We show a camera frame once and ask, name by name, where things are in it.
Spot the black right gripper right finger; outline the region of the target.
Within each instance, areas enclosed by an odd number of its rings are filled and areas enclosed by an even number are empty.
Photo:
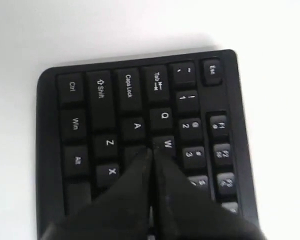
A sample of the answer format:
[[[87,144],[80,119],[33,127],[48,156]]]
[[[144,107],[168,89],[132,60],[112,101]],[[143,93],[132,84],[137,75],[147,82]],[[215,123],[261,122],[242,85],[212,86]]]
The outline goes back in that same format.
[[[164,149],[153,150],[155,224],[162,240],[264,240],[259,227],[212,201]]]

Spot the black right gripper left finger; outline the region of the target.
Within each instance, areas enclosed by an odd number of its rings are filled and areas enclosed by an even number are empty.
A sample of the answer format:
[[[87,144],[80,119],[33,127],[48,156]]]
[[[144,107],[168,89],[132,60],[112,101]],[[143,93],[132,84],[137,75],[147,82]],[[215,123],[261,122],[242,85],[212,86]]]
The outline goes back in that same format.
[[[146,240],[153,152],[143,148],[129,168],[103,194],[58,222],[43,240]]]

